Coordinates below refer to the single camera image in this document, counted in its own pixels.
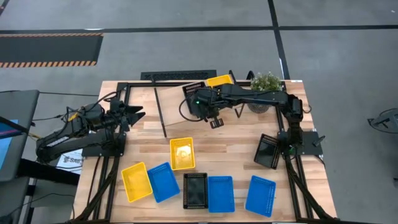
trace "white paper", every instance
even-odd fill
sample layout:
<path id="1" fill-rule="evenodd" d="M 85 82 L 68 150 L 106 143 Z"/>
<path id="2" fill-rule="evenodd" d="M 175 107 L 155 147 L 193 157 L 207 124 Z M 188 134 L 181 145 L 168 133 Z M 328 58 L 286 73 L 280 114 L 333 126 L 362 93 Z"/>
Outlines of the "white paper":
<path id="1" fill-rule="evenodd" d="M 74 172 L 75 174 L 81 173 L 81 167 L 83 165 L 83 157 L 81 156 L 82 149 L 78 149 L 76 151 L 67 152 L 61 155 L 60 160 L 58 161 L 57 167 L 77 167 L 75 169 L 63 169 L 58 168 L 65 171 Z"/>

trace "potted plant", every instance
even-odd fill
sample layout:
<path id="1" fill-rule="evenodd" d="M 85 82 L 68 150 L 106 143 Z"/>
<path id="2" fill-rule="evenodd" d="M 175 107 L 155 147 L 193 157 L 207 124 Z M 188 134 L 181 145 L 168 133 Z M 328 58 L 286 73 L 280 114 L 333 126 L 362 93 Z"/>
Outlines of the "potted plant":
<path id="1" fill-rule="evenodd" d="M 258 73 L 250 84 L 252 90 L 269 91 L 269 90 L 282 90 L 282 83 L 278 77 L 274 76 L 271 72 L 268 74 Z M 265 113 L 270 105 L 260 105 L 255 103 L 248 103 L 249 109 L 255 113 Z"/>

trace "green plant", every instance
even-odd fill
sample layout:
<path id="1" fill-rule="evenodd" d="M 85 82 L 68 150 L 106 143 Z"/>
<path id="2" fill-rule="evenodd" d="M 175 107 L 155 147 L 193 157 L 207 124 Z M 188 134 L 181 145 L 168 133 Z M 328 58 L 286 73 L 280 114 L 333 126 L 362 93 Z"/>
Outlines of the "green plant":
<path id="1" fill-rule="evenodd" d="M 258 73 L 257 77 L 253 79 L 250 85 L 252 90 L 282 90 L 282 85 L 278 77 L 271 72 L 268 74 Z"/>

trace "orange and black striped mat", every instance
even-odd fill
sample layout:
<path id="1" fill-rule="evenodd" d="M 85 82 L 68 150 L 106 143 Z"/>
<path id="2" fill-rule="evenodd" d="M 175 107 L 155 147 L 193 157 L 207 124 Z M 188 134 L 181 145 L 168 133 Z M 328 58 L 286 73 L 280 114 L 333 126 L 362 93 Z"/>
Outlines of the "orange and black striped mat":
<path id="1" fill-rule="evenodd" d="M 94 66 L 103 34 L 1 34 L 0 68 Z"/>

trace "plant pot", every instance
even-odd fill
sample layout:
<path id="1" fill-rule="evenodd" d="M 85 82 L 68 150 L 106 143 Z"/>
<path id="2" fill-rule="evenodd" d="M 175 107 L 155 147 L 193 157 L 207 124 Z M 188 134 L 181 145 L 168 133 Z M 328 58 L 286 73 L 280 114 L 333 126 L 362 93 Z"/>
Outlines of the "plant pot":
<path id="1" fill-rule="evenodd" d="M 261 114 L 261 113 L 265 113 L 270 105 L 260 105 L 260 104 L 256 104 L 256 103 L 248 103 L 248 107 L 252 112 Z"/>

